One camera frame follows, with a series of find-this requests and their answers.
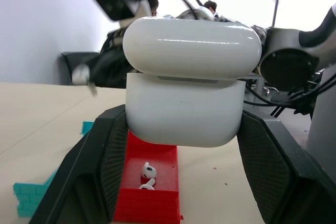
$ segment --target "red tray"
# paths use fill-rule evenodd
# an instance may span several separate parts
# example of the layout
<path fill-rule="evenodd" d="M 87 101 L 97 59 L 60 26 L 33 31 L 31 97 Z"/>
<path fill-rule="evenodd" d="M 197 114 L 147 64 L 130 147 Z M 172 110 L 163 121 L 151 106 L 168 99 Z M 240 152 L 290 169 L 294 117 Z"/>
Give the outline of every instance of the red tray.
<path fill-rule="evenodd" d="M 157 171 L 155 190 L 139 190 L 145 162 Z M 150 144 L 129 133 L 114 221 L 180 224 L 177 147 Z"/>

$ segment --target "beige tabletop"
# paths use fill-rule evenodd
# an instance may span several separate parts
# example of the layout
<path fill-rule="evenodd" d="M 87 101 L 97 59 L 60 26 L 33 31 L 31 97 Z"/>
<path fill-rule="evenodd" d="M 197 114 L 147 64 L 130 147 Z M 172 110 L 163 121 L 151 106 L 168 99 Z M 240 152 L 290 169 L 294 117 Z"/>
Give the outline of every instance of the beige tabletop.
<path fill-rule="evenodd" d="M 19 218 L 14 183 L 43 183 L 80 140 L 83 121 L 124 104 L 125 90 L 0 83 L 0 223 Z M 178 148 L 181 224 L 263 224 L 237 140 L 217 148 Z"/>

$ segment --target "person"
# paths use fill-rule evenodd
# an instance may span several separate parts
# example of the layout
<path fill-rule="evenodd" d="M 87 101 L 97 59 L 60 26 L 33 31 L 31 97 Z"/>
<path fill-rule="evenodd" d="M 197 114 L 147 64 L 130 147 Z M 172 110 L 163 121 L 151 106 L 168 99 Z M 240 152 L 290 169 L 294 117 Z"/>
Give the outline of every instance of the person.
<path fill-rule="evenodd" d="M 213 1 L 207 1 L 203 5 L 204 7 L 208 8 L 212 14 L 214 15 L 215 18 L 219 18 L 218 13 L 216 12 L 217 9 L 217 4 Z"/>
<path fill-rule="evenodd" d="M 152 16 L 156 16 L 157 9 L 159 7 L 159 0 L 148 0 L 148 3 L 151 8 Z"/>

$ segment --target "white earbud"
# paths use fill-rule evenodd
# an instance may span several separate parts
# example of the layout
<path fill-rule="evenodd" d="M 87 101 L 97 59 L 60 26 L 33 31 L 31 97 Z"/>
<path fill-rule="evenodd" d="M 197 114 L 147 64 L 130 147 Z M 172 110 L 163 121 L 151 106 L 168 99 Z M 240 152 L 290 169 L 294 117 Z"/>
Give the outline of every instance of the white earbud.
<path fill-rule="evenodd" d="M 148 179 L 156 178 L 156 169 L 153 166 L 149 165 L 148 162 L 146 162 L 141 170 L 141 177 Z"/>
<path fill-rule="evenodd" d="M 155 185 L 155 178 L 151 178 L 146 184 L 143 184 L 139 189 L 155 190 L 153 187 Z"/>

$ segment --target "floor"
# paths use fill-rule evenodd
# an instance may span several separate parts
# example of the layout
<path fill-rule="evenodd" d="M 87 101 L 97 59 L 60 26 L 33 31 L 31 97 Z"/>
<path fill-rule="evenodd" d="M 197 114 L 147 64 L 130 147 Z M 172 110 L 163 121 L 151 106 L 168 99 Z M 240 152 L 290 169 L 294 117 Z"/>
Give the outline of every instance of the floor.
<path fill-rule="evenodd" d="M 245 100 L 253 101 L 253 95 L 251 93 L 245 94 Z M 262 111 L 267 114 L 271 114 L 275 107 L 254 107 L 255 109 Z M 306 148 L 309 128 L 310 128 L 310 116 L 296 114 L 294 115 L 294 110 L 285 109 L 278 117 L 278 119 L 284 124 L 284 126 L 288 129 L 294 139 L 298 142 L 298 144 L 302 148 Z"/>

